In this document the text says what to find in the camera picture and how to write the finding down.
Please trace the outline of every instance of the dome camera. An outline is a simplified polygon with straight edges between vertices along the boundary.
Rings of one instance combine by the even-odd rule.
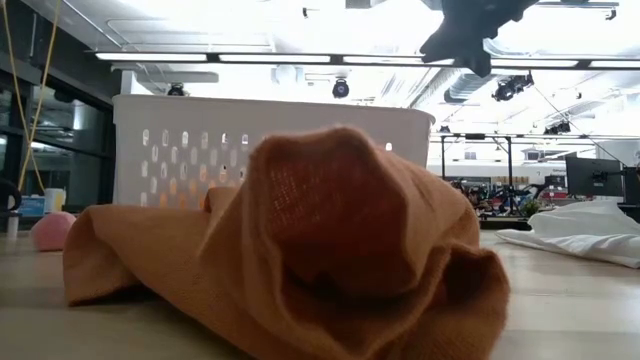
[[[173,83],[171,88],[167,91],[168,96],[187,96],[187,92],[184,90],[183,83]]]
[[[349,96],[349,85],[347,85],[346,79],[336,80],[336,84],[333,85],[333,97],[336,99],[342,99]]]

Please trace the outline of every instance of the computer monitor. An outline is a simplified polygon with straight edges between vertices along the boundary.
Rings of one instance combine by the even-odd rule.
[[[618,160],[569,157],[565,161],[569,194],[623,196],[622,173]]]
[[[640,205],[640,178],[635,167],[625,167],[624,171],[624,203]]]

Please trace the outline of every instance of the yellow cable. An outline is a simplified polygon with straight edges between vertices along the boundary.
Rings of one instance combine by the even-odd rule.
[[[33,169],[35,170],[36,173],[36,177],[38,178],[38,184],[40,185],[40,189],[42,190],[42,192],[44,193],[44,184],[42,182],[42,178],[40,177],[40,171],[38,170],[38,165],[36,164],[36,159],[33,156],[33,152],[31,151],[31,143],[33,142],[33,139],[35,137],[35,133],[36,133],[36,127],[38,126],[38,119],[40,118],[40,111],[42,110],[42,101],[44,100],[44,93],[45,93],[45,86],[47,83],[47,77],[49,75],[49,66],[51,64],[51,55],[53,53],[53,44],[55,43],[55,38],[56,38],[56,31],[58,29],[58,18],[60,15],[60,4],[62,3],[62,0],[58,0],[56,2],[56,10],[55,10],[55,18],[53,21],[53,30],[51,32],[51,41],[49,43],[49,51],[47,54],[47,61],[45,63],[45,67],[44,67],[44,73],[43,73],[43,77],[42,77],[42,84],[40,85],[40,98],[38,99],[38,107],[36,109],[36,114],[33,118],[33,126],[31,128],[31,135],[28,135],[29,133],[29,129],[27,126],[27,121],[26,121],[26,115],[25,115],[25,111],[24,108],[22,107],[22,101],[21,101],[21,97],[20,97],[20,86],[18,84],[18,75],[16,73],[16,64],[15,64],[15,58],[13,56],[13,45],[12,45],[12,41],[11,41],[11,31],[9,29],[9,14],[7,11],[7,3],[4,2],[4,6],[2,7],[3,10],[3,14],[4,14],[4,25],[5,25],[5,30],[7,33],[7,46],[9,48],[9,60],[11,61],[11,70],[13,71],[13,84],[15,86],[15,91],[16,91],[16,95],[18,96],[18,109],[20,110],[20,119],[22,120],[22,127],[24,128],[24,133],[25,135],[28,136],[27,138],[27,156],[25,157],[25,161],[22,165],[22,171],[20,172],[20,181],[18,182],[18,189],[20,191],[22,191],[22,187],[24,185],[24,179],[25,179],[25,174],[27,171],[27,163],[29,161],[29,158],[31,158],[32,162],[33,162]]]

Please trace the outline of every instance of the blue object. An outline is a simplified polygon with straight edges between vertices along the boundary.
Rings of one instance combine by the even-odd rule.
[[[24,217],[44,216],[44,198],[23,197],[18,212]]]

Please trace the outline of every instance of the ceiling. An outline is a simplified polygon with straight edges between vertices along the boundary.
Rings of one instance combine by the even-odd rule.
[[[23,1],[52,19],[55,0]],[[100,51],[413,55],[442,21],[442,13],[422,0],[63,2],[60,26]],[[591,0],[588,7],[557,6],[560,3],[541,1],[523,21],[505,25],[485,48],[496,57],[640,58],[640,43],[628,36],[640,30],[634,18],[640,1],[618,0],[611,20],[611,2],[599,6],[602,2]],[[182,77],[189,79],[183,81],[192,96],[415,107],[432,113],[436,127],[448,125],[459,132],[542,133],[545,126],[570,118],[581,124],[580,132],[629,135],[624,121],[630,121],[634,94],[640,92],[640,72],[534,71],[535,88],[498,103],[491,98],[497,81],[522,73],[495,71],[487,79],[474,79],[455,69],[217,64],[128,68],[156,93]],[[346,100],[331,95],[337,77],[346,77],[350,85]],[[447,98],[454,90],[461,97],[457,101]],[[621,123],[612,126],[614,120]]]

